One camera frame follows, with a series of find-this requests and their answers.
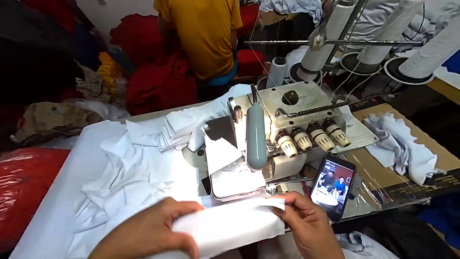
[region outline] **person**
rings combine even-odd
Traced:
[[[329,171],[328,174],[322,176],[321,180],[318,182],[318,188],[324,186],[328,189],[328,193],[334,190],[335,185],[335,176],[334,172]]]
[[[334,186],[334,189],[336,192],[339,193],[339,195],[343,195],[344,192],[345,192],[345,178],[343,178],[342,176],[339,177],[339,180],[335,183],[335,186]]]
[[[236,74],[233,50],[242,27],[238,0],[155,0],[154,8],[161,37],[179,36],[200,81]]]
[[[319,205],[295,191],[274,197],[285,199],[285,211],[274,207],[272,211],[289,225],[304,258],[345,259],[327,214]],[[171,227],[175,219],[203,209],[197,202],[166,198],[117,226],[94,248],[89,259],[136,259],[171,250],[182,250],[191,259],[198,259],[193,237],[175,233]]]

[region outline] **video on phone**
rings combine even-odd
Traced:
[[[326,160],[316,179],[311,200],[321,206],[330,219],[340,220],[345,209],[353,170]]]

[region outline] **cardboard box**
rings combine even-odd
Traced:
[[[369,114],[379,116],[388,112],[393,113],[395,118],[404,120],[411,129],[411,134],[417,137],[416,143],[424,144],[438,155],[436,167],[448,171],[448,174],[436,174],[430,180],[431,187],[419,186],[409,179],[408,174],[401,176],[392,168],[383,167],[365,148],[346,152],[345,156],[356,165],[357,172],[363,178],[361,192],[366,201],[375,203],[373,206],[376,208],[390,209],[458,190],[460,160],[393,107],[381,104],[354,112],[353,115],[362,122]]]

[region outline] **smartphone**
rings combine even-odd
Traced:
[[[336,223],[344,214],[355,174],[354,164],[331,154],[326,155],[319,167],[311,200],[321,206],[328,218]]]

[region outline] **yellow t-shirt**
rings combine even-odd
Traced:
[[[176,27],[199,79],[233,68],[230,29],[242,26],[238,0],[155,0],[154,8]]]

